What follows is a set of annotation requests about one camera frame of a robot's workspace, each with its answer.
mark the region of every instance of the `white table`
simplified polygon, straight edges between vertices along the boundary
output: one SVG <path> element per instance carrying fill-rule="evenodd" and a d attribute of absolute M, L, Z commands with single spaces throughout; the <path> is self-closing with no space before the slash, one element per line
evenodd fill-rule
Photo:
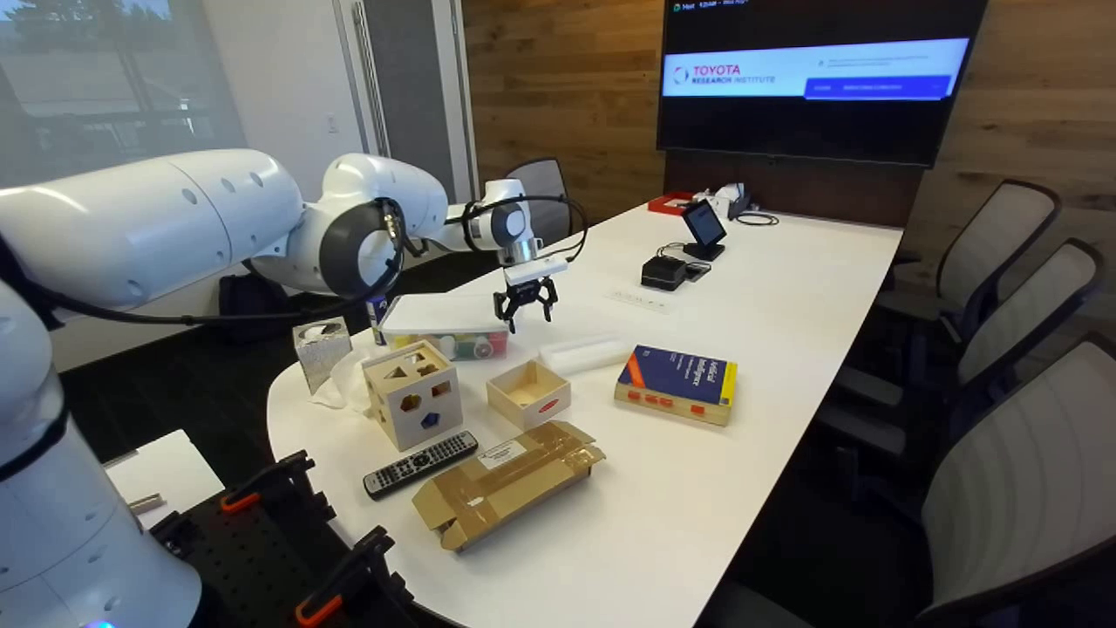
<path fill-rule="evenodd" d="M 344 540 L 388 526 L 392 568 L 434 609 L 463 625 L 694 625 L 752 526 L 780 468 L 849 355 L 898 254 L 899 229 L 780 216 L 778 228 L 729 228 L 714 269 L 653 291 L 638 269 L 660 244 L 687 239 L 684 219 L 630 210 L 588 234 L 560 275 L 553 321 L 531 305 L 507 358 L 459 364 L 469 429 L 495 446 L 513 429 L 489 416 L 486 380 L 553 343 L 623 337 L 741 364 L 741 404 L 727 429 L 696 429 L 613 404 L 621 365 L 573 378 L 567 421 L 608 461 L 576 486 L 463 554 L 442 551 L 405 489 L 385 503 L 359 479 L 395 457 L 364 408 L 356 358 L 380 350 L 359 333 L 338 365 L 342 408 L 308 395 L 297 365 L 267 389 L 277 457 L 309 451 L 309 481 L 338 510 Z M 495 275 L 459 291 L 499 289 Z"/>

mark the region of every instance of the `black remote control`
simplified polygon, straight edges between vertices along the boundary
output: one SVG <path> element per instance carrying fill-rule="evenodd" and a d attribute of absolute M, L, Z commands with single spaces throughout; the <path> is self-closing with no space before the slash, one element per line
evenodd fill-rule
<path fill-rule="evenodd" d="M 395 461 L 388 468 L 377 468 L 364 479 L 364 493 L 371 493 L 371 500 L 385 500 L 439 468 L 451 468 L 452 461 L 469 457 L 478 451 L 478 438 L 472 431 L 456 431 L 442 443 L 434 443 L 405 461 Z"/>

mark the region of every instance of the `office chair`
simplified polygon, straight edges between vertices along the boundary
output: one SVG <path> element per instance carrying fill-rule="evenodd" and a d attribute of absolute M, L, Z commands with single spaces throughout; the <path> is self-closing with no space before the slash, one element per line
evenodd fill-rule
<path fill-rule="evenodd" d="M 952 374 L 892 383 L 845 365 L 818 411 L 818 429 L 857 454 L 875 454 L 909 479 L 925 479 L 934 457 L 1009 388 L 1014 364 L 1067 321 L 1096 289 L 1100 254 L 1061 244 L 994 315 L 968 333 Z"/>
<path fill-rule="evenodd" d="M 868 358 L 889 344 L 898 369 L 930 358 L 927 343 L 946 350 L 946 358 L 963 344 L 999 302 L 1006 269 L 1054 224 L 1061 197 L 1029 181 L 1000 181 L 974 219 L 946 248 L 934 289 L 898 289 L 892 275 L 875 300 L 855 355 Z"/>
<path fill-rule="evenodd" d="M 544 244 L 567 237 L 567 203 L 557 160 L 527 160 L 509 171 L 523 181 L 527 196 L 560 196 L 560 197 L 531 197 L 531 228 Z"/>
<path fill-rule="evenodd" d="M 787 625 L 787 607 L 857 628 L 968 625 L 1089 575 L 1116 551 L 1111 408 L 1116 353 L 1086 337 L 942 457 L 916 526 L 785 479 L 771 523 L 758 523 L 752 551 L 741 559 L 744 582 L 766 598 L 745 592 L 731 607 L 729 592 L 729 609 L 705 625 Z"/>

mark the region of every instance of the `wall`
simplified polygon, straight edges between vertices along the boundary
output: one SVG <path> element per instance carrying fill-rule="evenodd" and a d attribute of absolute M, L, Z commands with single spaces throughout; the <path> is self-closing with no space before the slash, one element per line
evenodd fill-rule
<path fill-rule="evenodd" d="M 664 0 L 472 0 L 463 9 L 486 179 L 553 153 L 596 219 L 660 193 Z M 925 254 L 916 280 L 930 275 L 999 179 L 1034 179 L 1065 196 L 1061 224 L 1017 269 L 1067 234 L 1116 260 L 1111 40 L 1111 0 L 989 0 L 942 160 L 922 181 L 906 228 L 902 248 Z M 1109 271 L 1089 318 L 1116 331 L 1111 291 Z"/>

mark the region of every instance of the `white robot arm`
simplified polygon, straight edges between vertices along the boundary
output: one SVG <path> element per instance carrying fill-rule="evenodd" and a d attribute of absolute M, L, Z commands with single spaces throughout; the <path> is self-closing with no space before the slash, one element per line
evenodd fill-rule
<path fill-rule="evenodd" d="M 434 173 L 348 153 L 303 203 L 255 150 L 0 193 L 0 625 L 179 628 L 202 597 L 199 575 L 135 526 L 66 416 L 45 331 L 56 291 L 135 305 L 245 257 L 294 289 L 364 291 L 426 239 L 507 250 L 509 289 L 552 286 L 565 257 L 538 257 L 520 196 L 499 181 L 480 210 L 451 210 Z"/>

